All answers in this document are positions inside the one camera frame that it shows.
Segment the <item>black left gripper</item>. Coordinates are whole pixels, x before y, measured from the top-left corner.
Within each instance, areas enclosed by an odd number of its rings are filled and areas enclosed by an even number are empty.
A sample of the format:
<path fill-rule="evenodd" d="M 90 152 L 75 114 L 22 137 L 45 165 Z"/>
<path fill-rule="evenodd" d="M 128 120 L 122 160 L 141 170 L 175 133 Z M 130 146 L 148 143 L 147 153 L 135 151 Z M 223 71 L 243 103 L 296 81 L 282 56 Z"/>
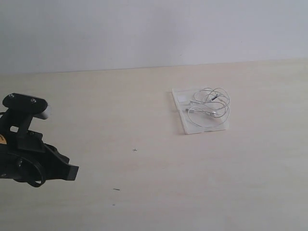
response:
<path fill-rule="evenodd" d="M 27 184 L 44 184 L 46 180 L 74 181 L 78 166 L 60 154 L 52 145 L 44 144 L 44 164 L 35 158 L 43 147 L 41 136 L 31 136 L 28 128 L 33 115 L 8 109 L 0 114 L 0 178 Z"/>

